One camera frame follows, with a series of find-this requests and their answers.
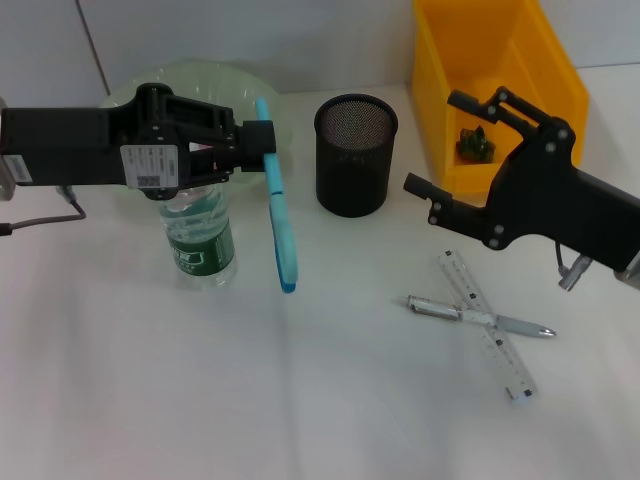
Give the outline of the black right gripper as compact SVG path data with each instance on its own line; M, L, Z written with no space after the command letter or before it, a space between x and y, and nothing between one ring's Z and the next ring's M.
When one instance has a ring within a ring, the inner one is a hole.
M624 272L639 255L639 199L571 162L576 135L568 123L551 117L508 88L486 101L452 90L447 103L491 124L504 123L523 141L502 163L484 208L455 200L431 182L408 173L403 188L432 205L431 225L482 238L503 250L525 235L545 236L592 260Z

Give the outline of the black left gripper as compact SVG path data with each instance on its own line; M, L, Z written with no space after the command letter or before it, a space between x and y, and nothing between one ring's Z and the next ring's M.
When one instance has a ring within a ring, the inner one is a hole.
M172 96L166 85L144 84L133 99L112 108L4 109L1 160L9 182L122 185L167 200L181 187L226 183L236 169L264 171L267 152L187 153L166 111Z

